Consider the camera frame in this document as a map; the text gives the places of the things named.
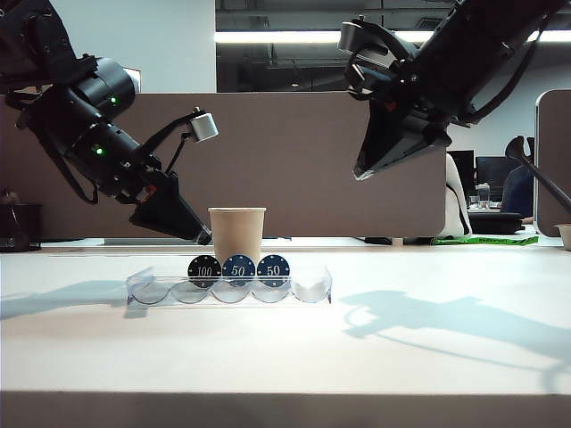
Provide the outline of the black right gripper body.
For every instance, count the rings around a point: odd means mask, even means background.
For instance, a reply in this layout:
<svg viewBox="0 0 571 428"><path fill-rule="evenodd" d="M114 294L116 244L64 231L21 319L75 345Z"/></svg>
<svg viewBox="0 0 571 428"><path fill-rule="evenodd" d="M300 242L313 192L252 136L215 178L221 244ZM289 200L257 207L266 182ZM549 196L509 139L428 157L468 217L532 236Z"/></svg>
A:
<svg viewBox="0 0 571 428"><path fill-rule="evenodd" d="M350 95L368 103L369 129L446 128L446 88L430 71L351 66Z"/></svg>

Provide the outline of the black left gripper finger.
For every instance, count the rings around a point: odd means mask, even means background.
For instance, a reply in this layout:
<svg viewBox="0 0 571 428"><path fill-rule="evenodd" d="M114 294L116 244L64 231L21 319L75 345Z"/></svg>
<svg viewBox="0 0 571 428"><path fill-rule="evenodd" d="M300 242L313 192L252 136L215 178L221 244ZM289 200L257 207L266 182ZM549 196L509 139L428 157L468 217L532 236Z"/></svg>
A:
<svg viewBox="0 0 571 428"><path fill-rule="evenodd" d="M211 240L211 231L180 196L174 177L159 182L156 192L146 202L146 225L189 241Z"/></svg>
<svg viewBox="0 0 571 428"><path fill-rule="evenodd" d="M129 221L142 228L182 238L193 243L206 243L206 227L187 206L175 203L166 205L139 205Z"/></svg>

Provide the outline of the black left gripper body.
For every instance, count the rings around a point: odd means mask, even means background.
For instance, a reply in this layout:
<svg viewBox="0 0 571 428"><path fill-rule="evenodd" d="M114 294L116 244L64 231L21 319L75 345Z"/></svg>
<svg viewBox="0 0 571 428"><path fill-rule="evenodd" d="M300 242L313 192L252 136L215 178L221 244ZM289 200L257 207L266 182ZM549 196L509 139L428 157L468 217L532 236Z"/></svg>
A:
<svg viewBox="0 0 571 428"><path fill-rule="evenodd" d="M178 181L161 170L161 162L140 145L106 145L106 160L110 173L106 179L106 194L122 204L140 205L155 195L172 195Z"/></svg>

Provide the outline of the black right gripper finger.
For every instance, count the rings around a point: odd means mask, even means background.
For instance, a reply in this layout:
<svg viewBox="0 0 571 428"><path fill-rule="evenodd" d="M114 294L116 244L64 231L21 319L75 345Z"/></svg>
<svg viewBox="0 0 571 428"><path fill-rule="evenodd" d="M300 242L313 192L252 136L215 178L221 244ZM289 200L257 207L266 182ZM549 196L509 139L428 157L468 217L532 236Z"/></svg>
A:
<svg viewBox="0 0 571 428"><path fill-rule="evenodd" d="M369 129L352 173L357 180L362 181L408 158L436 147L446 148L450 144L448 133L436 127L425 127L419 134L406 129L388 132Z"/></svg>
<svg viewBox="0 0 571 428"><path fill-rule="evenodd" d="M364 141L355 163L356 172L378 172L428 147L423 130L428 121L405 111L388 111L370 104Z"/></svg>

